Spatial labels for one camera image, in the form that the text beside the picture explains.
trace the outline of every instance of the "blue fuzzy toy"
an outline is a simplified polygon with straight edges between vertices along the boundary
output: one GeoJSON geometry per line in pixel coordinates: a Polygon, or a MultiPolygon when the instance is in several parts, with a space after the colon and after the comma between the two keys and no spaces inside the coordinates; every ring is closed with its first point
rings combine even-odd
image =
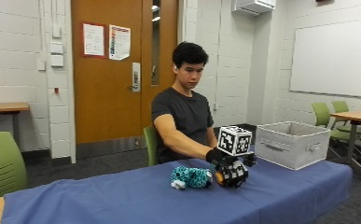
{"type": "Polygon", "coordinates": [[[213,183],[213,174],[209,169],[179,166],[171,173],[170,182],[175,189],[207,188],[213,183]]]}

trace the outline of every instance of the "air conditioner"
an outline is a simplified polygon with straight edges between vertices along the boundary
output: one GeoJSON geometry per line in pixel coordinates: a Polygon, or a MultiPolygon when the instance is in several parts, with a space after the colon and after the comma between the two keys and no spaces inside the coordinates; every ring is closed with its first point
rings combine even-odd
{"type": "Polygon", "coordinates": [[[232,0],[232,12],[258,16],[276,8],[276,0],[232,0]]]}

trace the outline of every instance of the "notice on door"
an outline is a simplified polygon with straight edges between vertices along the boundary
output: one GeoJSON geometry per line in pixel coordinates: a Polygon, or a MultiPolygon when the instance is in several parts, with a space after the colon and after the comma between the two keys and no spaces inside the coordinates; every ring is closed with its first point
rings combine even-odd
{"type": "Polygon", "coordinates": [[[122,60],[130,54],[130,29],[109,25],[109,59],[122,60]]]}
{"type": "Polygon", "coordinates": [[[84,23],[84,56],[105,57],[105,27],[84,23]]]}

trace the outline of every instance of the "black hair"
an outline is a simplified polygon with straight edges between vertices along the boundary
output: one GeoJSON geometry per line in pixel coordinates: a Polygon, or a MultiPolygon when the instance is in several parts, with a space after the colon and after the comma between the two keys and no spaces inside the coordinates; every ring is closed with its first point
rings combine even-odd
{"type": "Polygon", "coordinates": [[[178,68],[181,68],[183,63],[203,63],[206,65],[207,60],[209,55],[198,44],[183,41],[173,50],[171,61],[178,68]]]}

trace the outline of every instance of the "black t-shirt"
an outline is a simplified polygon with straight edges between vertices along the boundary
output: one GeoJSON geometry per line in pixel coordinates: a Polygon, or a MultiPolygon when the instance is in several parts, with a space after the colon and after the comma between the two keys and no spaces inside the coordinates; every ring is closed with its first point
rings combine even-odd
{"type": "MultiPolygon", "coordinates": [[[[193,97],[187,97],[170,87],[157,95],[151,105],[151,112],[153,122],[158,116],[170,114],[174,118],[177,129],[194,141],[207,145],[206,129],[214,125],[214,120],[205,96],[193,91],[193,97]]],[[[166,147],[161,136],[157,136],[159,163],[189,159],[187,156],[166,147]]]]}

